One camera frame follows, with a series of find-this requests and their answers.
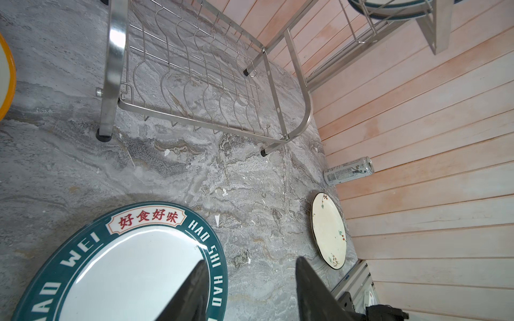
gray marble surface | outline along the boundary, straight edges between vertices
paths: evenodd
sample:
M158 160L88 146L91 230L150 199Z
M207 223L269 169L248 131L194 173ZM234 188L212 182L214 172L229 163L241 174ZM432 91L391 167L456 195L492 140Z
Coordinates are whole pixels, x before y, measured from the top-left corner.
M0 320L11 317L37 270L76 230L148 200L183 204L214 226L229 272L226 320L298 319L295 259L307 257L329 289L357 260L350 238L343 268L331 269L311 235L314 195L337 198L323 181L314 121L266 158L263 143L144 122L120 109L113 139L99 142L94 88L103 83L107 16L98 0L0 6L0 32L17 66L14 101L0 122ZM292 128L303 115L299 87L285 71L273 73Z

wooden wall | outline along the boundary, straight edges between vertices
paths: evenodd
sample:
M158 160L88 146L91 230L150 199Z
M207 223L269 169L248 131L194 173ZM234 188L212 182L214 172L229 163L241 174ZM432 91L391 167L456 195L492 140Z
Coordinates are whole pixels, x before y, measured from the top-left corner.
M210 0L236 23L240 24L261 43L267 45L307 0ZM368 25L347 0L343 0L348 18L357 34ZM309 12L294 26L298 57L306 75L346 45L353 36L339 0L318 0ZM269 53L269 58L280 67L294 73L294 67L285 40Z
M434 56L417 24L313 93L329 166L379 298L415 320L514 320L514 0L454 7Z

